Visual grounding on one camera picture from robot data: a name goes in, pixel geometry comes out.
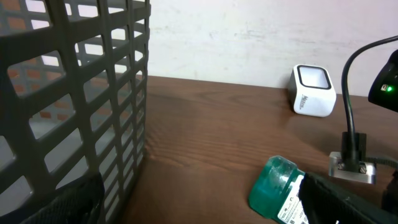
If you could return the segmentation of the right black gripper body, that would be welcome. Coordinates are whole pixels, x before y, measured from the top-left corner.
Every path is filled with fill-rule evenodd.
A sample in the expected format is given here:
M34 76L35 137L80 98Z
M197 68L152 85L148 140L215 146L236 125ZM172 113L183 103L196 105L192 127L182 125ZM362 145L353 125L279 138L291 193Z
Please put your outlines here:
M392 180L383 191L381 207L383 210L393 215L397 215L397 160L386 157L367 157L366 160L375 164L395 168L395 171L392 174Z

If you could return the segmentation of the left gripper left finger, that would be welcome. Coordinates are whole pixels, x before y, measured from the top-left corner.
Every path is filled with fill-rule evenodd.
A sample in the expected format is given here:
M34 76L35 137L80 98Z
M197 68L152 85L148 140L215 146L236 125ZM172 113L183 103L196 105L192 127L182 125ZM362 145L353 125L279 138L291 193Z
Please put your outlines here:
M19 223L97 223L104 199L101 174L80 177L57 189L47 198L28 205Z

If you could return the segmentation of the teal mouthwash bottle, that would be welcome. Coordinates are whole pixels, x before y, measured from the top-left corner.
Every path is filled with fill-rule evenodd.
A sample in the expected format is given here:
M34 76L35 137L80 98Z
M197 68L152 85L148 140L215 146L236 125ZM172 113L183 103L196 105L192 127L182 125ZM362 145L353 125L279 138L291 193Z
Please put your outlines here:
M299 199L305 173L282 156L272 156L265 164L248 197L251 209L281 224L308 224Z

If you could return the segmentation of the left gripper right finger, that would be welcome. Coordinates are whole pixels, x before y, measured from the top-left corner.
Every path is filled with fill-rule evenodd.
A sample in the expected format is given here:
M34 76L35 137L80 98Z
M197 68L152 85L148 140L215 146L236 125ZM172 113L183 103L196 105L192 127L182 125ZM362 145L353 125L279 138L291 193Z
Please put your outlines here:
M397 223L397 215L312 172L304 175L298 197L309 223Z

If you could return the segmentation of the grey plastic shopping basket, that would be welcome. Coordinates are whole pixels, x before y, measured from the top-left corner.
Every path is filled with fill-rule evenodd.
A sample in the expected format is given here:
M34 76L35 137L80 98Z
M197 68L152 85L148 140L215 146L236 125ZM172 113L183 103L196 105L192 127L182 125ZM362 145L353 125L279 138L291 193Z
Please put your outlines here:
M149 1L1 1L1 216L102 176L120 219L145 152Z

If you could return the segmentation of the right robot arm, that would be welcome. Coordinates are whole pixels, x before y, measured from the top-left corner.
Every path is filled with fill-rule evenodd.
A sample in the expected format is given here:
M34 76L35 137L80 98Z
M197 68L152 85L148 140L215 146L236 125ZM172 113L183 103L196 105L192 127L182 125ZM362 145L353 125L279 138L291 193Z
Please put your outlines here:
M368 101L385 109L397 112L397 50L377 75L368 94ZM397 162L392 180L382 196L382 209L397 215Z

